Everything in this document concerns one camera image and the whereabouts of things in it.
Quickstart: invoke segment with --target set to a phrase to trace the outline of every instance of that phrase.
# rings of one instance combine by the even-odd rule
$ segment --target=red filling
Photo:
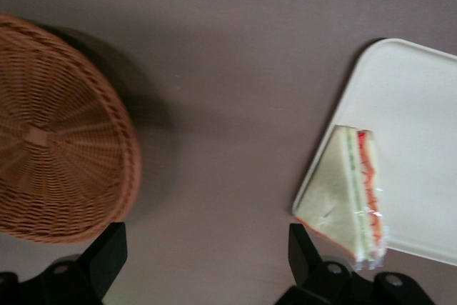
[[[358,148],[360,151],[360,156],[363,164],[363,175],[365,176],[365,181],[363,185],[365,186],[365,193],[366,198],[368,200],[368,207],[371,210],[368,214],[371,220],[371,228],[373,229],[373,237],[376,244],[379,244],[382,236],[383,236],[383,228],[381,225],[381,220],[379,218],[378,212],[378,199],[375,195],[375,190],[373,188],[373,178],[376,171],[373,168],[373,165],[370,162],[370,158],[368,155],[368,147],[367,147],[367,138],[368,132],[367,131],[358,131]]]

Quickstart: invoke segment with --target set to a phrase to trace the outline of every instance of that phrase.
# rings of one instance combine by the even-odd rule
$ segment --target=plastic wrap
[[[349,252],[355,269],[375,269],[388,241],[379,192],[373,134],[335,126],[294,214]]]

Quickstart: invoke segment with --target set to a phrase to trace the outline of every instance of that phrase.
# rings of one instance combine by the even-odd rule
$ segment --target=metal screw
[[[403,285],[402,280],[399,277],[397,277],[397,275],[393,275],[393,274],[389,274],[388,276],[386,276],[386,281],[390,285],[394,285],[394,286],[397,286],[397,287],[400,287],[400,286]]]
[[[342,272],[341,267],[338,264],[329,264],[327,269],[333,274],[341,274]]]
[[[62,274],[65,273],[69,268],[62,264],[54,269],[54,274]]]

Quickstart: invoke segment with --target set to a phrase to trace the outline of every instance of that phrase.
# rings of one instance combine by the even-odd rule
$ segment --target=wicker basket
[[[0,231],[46,243],[99,235],[139,190],[124,105],[79,51],[0,14]]]

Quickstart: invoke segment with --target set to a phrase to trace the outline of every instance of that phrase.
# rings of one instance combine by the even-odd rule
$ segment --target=bread slice
[[[382,259],[386,245],[377,176],[372,133],[335,126],[296,218],[350,252],[357,262]]]

